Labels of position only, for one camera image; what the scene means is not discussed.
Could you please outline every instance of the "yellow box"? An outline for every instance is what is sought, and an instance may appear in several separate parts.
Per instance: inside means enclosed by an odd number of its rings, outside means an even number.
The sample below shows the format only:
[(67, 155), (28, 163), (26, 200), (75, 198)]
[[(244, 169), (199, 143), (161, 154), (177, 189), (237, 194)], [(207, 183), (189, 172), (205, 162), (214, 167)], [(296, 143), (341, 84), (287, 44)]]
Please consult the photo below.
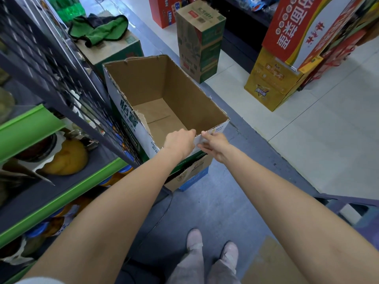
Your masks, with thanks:
[(321, 61), (322, 57), (316, 57), (300, 70), (293, 70), (262, 48), (246, 82), (245, 90), (273, 112), (297, 90)]

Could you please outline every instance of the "hand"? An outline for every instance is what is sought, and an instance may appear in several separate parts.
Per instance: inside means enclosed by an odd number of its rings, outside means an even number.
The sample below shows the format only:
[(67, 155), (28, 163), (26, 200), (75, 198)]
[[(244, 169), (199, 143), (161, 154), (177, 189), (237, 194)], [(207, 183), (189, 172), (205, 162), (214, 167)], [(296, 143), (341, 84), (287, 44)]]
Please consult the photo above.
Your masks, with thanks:
[(198, 144), (197, 147), (203, 152), (210, 154), (218, 162), (225, 162), (225, 150), (230, 146), (225, 135), (222, 133), (209, 134), (206, 131), (202, 131), (201, 135), (208, 142)]
[(195, 148), (195, 145), (193, 144), (195, 136), (196, 130), (194, 129), (191, 129), (190, 131), (181, 129), (169, 133), (164, 141), (163, 149), (173, 153), (175, 157), (177, 157), (178, 162), (180, 162)]

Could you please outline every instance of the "green cardboard box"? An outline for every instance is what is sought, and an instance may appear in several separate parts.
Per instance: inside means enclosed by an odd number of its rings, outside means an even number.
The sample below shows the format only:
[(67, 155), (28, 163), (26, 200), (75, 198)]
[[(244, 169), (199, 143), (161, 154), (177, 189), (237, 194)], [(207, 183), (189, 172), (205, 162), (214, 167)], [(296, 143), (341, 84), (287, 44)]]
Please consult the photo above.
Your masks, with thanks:
[[(112, 14), (103, 11), (98, 16), (107, 17)], [(77, 43), (79, 50), (92, 65), (92, 70), (98, 76), (104, 77), (103, 63), (125, 60), (128, 57), (143, 57), (143, 51), (140, 40), (129, 30), (119, 41), (102, 41), (97, 46), (88, 48), (85, 41), (79, 40)]]
[(177, 10), (175, 19), (180, 66), (202, 83), (217, 72), (226, 18), (197, 0)]
[(173, 170), (187, 167), (204, 152), (201, 131), (222, 132), (229, 118), (167, 55), (132, 57), (103, 64), (113, 112), (143, 162), (163, 147), (168, 133), (196, 129), (195, 148)]

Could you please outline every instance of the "white tile floor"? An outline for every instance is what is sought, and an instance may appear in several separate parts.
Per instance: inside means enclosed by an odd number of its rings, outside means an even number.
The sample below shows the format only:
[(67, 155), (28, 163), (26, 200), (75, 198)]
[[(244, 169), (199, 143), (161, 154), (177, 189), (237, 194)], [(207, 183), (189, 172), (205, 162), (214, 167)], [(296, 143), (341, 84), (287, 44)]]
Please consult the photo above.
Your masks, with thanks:
[[(161, 29), (148, 0), (122, 0), (178, 54), (176, 24)], [(318, 191), (379, 199), (379, 38), (358, 47), (270, 112), (244, 90), (249, 73), (221, 51), (206, 82)]]

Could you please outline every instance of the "green towel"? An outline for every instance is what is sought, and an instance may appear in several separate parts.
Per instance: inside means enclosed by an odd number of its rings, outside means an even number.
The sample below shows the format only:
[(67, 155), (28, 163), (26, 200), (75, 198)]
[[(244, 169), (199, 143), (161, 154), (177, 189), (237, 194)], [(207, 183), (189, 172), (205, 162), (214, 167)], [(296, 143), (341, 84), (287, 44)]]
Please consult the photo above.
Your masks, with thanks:
[(90, 48), (101, 41), (120, 40), (128, 30), (128, 25), (128, 19), (124, 15), (97, 17), (90, 14), (88, 18), (83, 16), (74, 18), (68, 34), (75, 41), (84, 40), (86, 46)]

